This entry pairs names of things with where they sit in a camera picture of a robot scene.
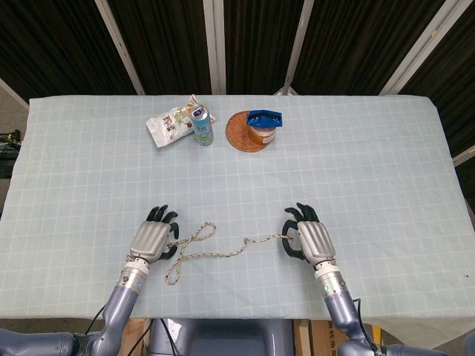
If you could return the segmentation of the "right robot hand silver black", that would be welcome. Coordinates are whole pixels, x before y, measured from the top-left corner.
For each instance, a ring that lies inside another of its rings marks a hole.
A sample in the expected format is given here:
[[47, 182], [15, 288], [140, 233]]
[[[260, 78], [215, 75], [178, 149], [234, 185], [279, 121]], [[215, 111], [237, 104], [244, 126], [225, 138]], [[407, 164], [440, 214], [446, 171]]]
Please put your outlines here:
[[288, 240], [282, 239], [282, 246], [289, 257], [305, 260], [313, 267], [335, 260], [335, 248], [325, 225], [319, 220], [313, 207], [300, 202], [298, 208], [288, 207], [284, 211], [294, 219], [287, 220], [281, 234], [288, 236], [290, 229], [298, 233], [301, 249], [291, 247]]

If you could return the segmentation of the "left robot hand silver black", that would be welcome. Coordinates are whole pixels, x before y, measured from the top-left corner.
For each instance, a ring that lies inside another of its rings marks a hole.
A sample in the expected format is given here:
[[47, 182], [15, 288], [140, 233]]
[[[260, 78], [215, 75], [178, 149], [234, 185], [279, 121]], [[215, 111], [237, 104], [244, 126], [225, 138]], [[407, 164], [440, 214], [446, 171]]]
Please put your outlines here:
[[131, 247], [131, 258], [140, 258], [152, 264], [158, 260], [170, 260], [177, 252], [177, 245], [168, 241], [169, 234], [179, 238], [179, 225], [172, 222], [176, 211], [168, 211], [168, 205], [153, 207], [138, 228]]

